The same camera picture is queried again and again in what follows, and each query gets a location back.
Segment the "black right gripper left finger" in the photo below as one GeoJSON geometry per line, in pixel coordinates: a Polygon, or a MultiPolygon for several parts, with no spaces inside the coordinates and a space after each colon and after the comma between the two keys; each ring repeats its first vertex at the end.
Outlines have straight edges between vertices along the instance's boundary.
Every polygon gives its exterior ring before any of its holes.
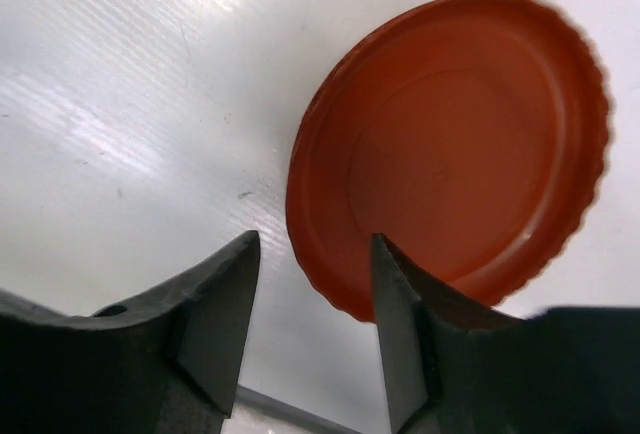
{"type": "Polygon", "coordinates": [[[231,416],[260,267],[249,230],[89,317],[1,295],[5,433],[217,433],[231,416]]]}

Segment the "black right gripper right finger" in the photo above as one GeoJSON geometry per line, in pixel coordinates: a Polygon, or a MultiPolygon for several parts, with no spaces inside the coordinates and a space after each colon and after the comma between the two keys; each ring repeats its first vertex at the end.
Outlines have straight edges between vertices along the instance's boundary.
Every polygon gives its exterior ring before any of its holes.
{"type": "Polygon", "coordinates": [[[419,268],[386,236],[371,278],[395,433],[635,433],[639,312],[555,307],[519,319],[419,268]]]}

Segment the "orange fluted plate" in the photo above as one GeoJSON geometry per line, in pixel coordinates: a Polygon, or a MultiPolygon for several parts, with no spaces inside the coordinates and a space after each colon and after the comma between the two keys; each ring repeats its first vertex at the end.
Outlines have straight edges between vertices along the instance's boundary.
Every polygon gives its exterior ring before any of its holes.
{"type": "Polygon", "coordinates": [[[374,318],[370,242],[494,306],[581,226],[611,106],[594,48],[539,0],[434,0],[356,44],[293,145],[286,224],[311,285],[374,318]]]}

